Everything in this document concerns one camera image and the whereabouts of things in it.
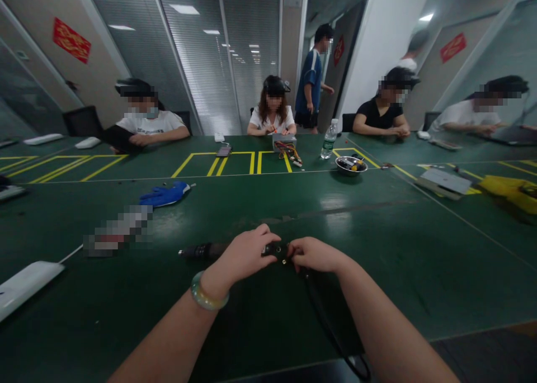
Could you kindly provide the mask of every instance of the blue t-shirt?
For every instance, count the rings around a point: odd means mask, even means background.
[[[308,101],[304,94],[304,86],[312,85],[312,103],[315,110],[319,110],[319,101],[321,100],[321,83],[323,80],[323,65],[321,55],[315,49],[312,49],[306,56],[302,72],[300,74],[300,83],[296,92],[295,112],[309,113]]]

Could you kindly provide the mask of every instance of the long hair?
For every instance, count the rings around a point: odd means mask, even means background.
[[[265,123],[265,120],[267,120],[267,117],[269,116],[270,109],[267,105],[267,88],[263,87],[263,91],[261,91],[261,99],[259,100],[259,116],[261,118],[261,123]],[[276,111],[278,117],[280,118],[280,124],[285,123],[285,120],[287,120],[287,99],[285,98],[285,94],[281,96],[281,103],[280,107]]]

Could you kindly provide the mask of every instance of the water bottle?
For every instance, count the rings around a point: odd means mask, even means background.
[[[321,158],[328,159],[332,156],[332,150],[334,149],[334,142],[337,137],[337,119],[332,119],[330,128],[324,135],[323,149],[321,150]]]

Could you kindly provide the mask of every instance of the black t-shirt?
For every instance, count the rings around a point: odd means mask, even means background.
[[[358,108],[356,114],[362,114],[367,117],[365,124],[367,126],[376,127],[377,129],[389,129],[393,126],[393,120],[403,114],[403,108],[398,103],[390,105],[388,110],[382,116],[379,113],[379,108],[376,105],[376,99],[373,98],[367,101]]]

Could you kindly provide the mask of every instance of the yellow container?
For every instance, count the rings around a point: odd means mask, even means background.
[[[507,198],[508,201],[528,214],[537,214],[537,198],[520,191],[521,187],[537,188],[536,184],[523,179],[487,175],[479,185],[490,193]]]

